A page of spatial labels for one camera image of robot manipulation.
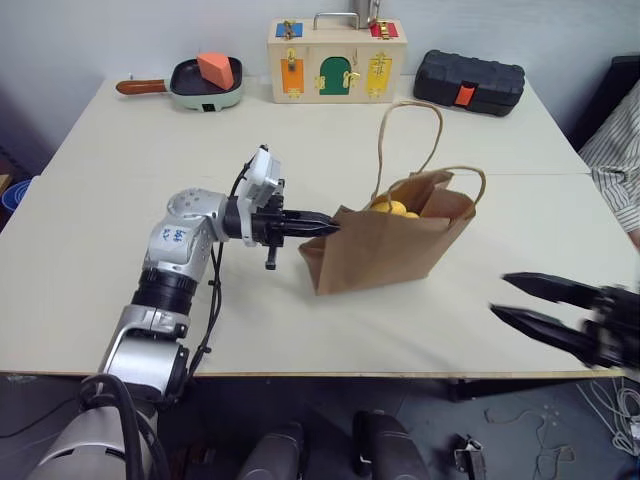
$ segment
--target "green door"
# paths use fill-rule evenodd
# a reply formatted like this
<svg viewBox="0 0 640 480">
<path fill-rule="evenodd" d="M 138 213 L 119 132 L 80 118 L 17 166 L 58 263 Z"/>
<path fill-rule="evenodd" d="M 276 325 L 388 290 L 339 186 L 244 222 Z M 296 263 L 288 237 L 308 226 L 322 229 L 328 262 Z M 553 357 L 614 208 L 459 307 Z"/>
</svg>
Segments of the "green door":
<svg viewBox="0 0 640 480">
<path fill-rule="evenodd" d="M 344 86 L 345 72 L 351 73 L 351 65 L 344 57 L 329 57 L 322 62 L 320 77 L 324 77 L 324 88 L 320 95 L 349 95 L 349 85 Z"/>
</svg>

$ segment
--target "blue container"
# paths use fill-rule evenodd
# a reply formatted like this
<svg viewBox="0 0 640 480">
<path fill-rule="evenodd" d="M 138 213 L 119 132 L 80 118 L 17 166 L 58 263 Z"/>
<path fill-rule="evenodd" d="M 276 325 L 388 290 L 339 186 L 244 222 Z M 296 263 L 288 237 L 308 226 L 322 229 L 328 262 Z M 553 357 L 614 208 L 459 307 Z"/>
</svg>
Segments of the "blue container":
<svg viewBox="0 0 640 480">
<path fill-rule="evenodd" d="M 30 183 L 31 180 L 23 180 L 9 187 L 7 191 L 2 194 L 2 206 L 10 212 L 15 212 L 20 204 L 20 200 L 22 200 L 24 194 L 27 193 Z"/>
</svg>

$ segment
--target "white wall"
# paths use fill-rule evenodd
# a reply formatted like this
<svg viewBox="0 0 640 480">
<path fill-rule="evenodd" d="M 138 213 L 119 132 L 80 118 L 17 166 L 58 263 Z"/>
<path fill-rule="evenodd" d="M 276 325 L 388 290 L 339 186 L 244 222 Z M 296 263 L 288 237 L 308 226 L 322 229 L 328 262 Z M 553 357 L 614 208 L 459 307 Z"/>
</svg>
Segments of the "white wall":
<svg viewBox="0 0 640 480">
<path fill-rule="evenodd" d="M 0 92 L 54 150 L 107 76 L 167 76 L 176 63 L 207 50 L 241 58 L 248 74 L 266 74 L 272 18 L 310 17 L 346 5 L 2 0 Z M 518 63 L 565 130 L 610 58 L 640 49 L 640 0 L 382 0 L 381 12 L 401 19 L 409 37 L 405 73 L 415 72 L 432 48 Z"/>
</svg>

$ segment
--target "white table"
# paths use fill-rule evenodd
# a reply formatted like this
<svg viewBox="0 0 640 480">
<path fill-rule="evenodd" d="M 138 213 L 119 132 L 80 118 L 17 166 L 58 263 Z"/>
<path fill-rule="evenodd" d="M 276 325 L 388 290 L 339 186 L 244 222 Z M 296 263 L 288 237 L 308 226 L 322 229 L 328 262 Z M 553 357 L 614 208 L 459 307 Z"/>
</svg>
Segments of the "white table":
<svg viewBox="0 0 640 480">
<path fill-rule="evenodd" d="M 412 77 L 401 77 L 397 99 Z M 314 184 L 376 174 L 378 125 L 387 104 L 282 105 L 270 85 L 248 78 L 235 107 L 203 114 L 172 104 L 164 94 L 125 97 L 106 81 L 45 170 L 46 175 L 109 177 L 211 176 L 227 187 L 258 145 L 267 143 L 291 178 L 320 164 Z M 529 83 L 506 117 L 443 109 L 439 153 L 431 168 L 466 164 L 488 174 L 576 174 L 588 168 L 557 128 Z M 426 109 L 393 113 L 386 139 L 386 178 L 422 164 L 436 133 Z"/>
<path fill-rule="evenodd" d="M 285 162 L 287 204 L 332 213 L 338 199 L 319 179 L 336 161 L 302 162 Z M 37 178 L 0 235 L 0 370 L 93 372 L 136 288 L 167 198 L 187 186 L 226 191 L 230 180 L 188 171 Z M 459 176 L 452 188 L 473 194 L 477 184 Z M 368 193 L 356 195 L 339 179 L 335 189 L 347 204 Z M 275 272 L 264 270 L 265 248 L 228 244 L 214 353 L 201 375 L 611 375 L 506 326 L 488 303 L 534 308 L 576 326 L 584 312 L 529 297 L 500 275 L 541 271 L 638 285 L 638 255 L 586 175 L 490 176 L 476 219 L 426 280 L 316 297 L 298 243 L 286 240 Z M 194 298 L 191 348 L 206 323 L 209 289 L 203 282 Z"/>
</svg>

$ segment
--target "frying pan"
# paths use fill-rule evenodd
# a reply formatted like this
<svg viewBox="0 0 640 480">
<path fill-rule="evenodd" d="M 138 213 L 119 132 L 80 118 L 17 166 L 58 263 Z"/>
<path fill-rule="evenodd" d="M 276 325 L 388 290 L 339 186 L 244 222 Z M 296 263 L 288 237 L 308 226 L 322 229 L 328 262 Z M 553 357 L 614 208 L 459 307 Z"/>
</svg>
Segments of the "frying pan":
<svg viewBox="0 0 640 480">
<path fill-rule="evenodd" d="M 124 95 L 169 92 L 182 107 L 200 112 L 217 112 L 235 105 L 242 97 L 242 63 L 233 57 L 229 57 L 229 63 L 233 73 L 233 86 L 228 90 L 202 78 L 195 58 L 178 64 L 171 79 L 125 80 L 116 85 L 116 90 Z"/>
</svg>

